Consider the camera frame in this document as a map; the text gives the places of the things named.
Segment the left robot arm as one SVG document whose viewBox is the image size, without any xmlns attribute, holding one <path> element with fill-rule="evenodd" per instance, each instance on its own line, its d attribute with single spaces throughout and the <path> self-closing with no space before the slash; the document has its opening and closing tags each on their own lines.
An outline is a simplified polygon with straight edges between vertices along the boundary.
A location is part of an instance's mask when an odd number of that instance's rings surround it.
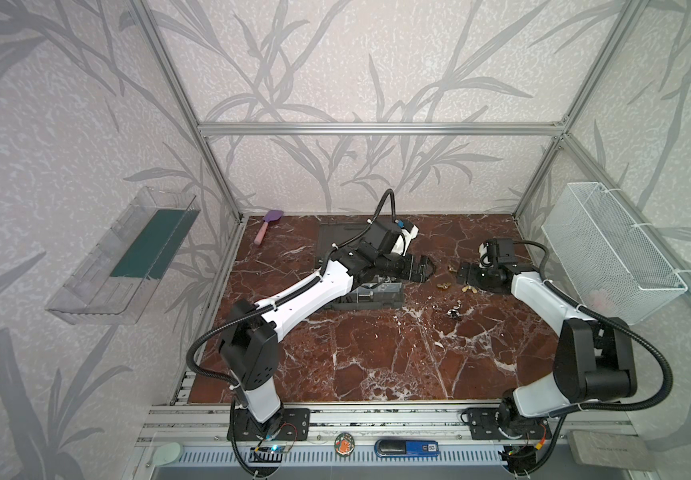
<svg viewBox="0 0 691 480">
<path fill-rule="evenodd" d="M 189 370 L 229 384 L 257 424 L 279 419 L 283 403 L 274 376 L 282 341 L 312 314 L 377 277 L 429 280 L 433 261 L 409 253 L 418 235 L 419 227 L 407 220 L 367 222 L 354 238 L 333 245 L 319 269 L 303 280 L 258 302 L 239 303 L 236 318 L 191 345 Z"/>
</svg>

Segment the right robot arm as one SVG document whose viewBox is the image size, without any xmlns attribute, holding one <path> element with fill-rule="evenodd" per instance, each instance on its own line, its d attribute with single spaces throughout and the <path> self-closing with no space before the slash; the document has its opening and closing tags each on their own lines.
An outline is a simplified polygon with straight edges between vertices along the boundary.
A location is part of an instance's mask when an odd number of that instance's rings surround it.
<svg viewBox="0 0 691 480">
<path fill-rule="evenodd" d="M 667 358 L 621 318 L 603 316 L 575 301 L 529 265 L 481 266 L 463 262 L 457 282 L 489 293 L 509 294 L 531 308 L 559 341 L 549 374 L 506 393 L 501 415 L 513 419 L 559 418 L 579 411 L 639 411 L 663 403 L 675 376 Z M 635 346 L 661 370 L 661 386 L 644 400 L 637 394 Z"/>
</svg>

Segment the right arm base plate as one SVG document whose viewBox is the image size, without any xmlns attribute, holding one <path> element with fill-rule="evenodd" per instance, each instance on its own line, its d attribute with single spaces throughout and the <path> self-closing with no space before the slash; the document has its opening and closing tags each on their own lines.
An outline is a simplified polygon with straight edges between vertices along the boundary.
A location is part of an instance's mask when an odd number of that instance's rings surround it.
<svg viewBox="0 0 691 480">
<path fill-rule="evenodd" d="M 459 420 L 469 428 L 473 440 L 545 442 L 553 438 L 547 419 L 523 417 L 505 407 L 467 408 Z"/>
</svg>

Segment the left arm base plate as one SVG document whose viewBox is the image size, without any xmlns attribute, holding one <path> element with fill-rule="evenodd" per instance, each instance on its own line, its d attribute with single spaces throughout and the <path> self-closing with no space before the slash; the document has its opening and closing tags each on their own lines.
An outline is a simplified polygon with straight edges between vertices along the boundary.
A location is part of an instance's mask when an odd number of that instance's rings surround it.
<svg viewBox="0 0 691 480">
<path fill-rule="evenodd" d="M 259 422 L 245 408 L 230 414 L 229 440 L 242 441 L 301 441 L 307 440 L 311 425 L 311 410 L 283 408 L 266 422 Z"/>
</svg>

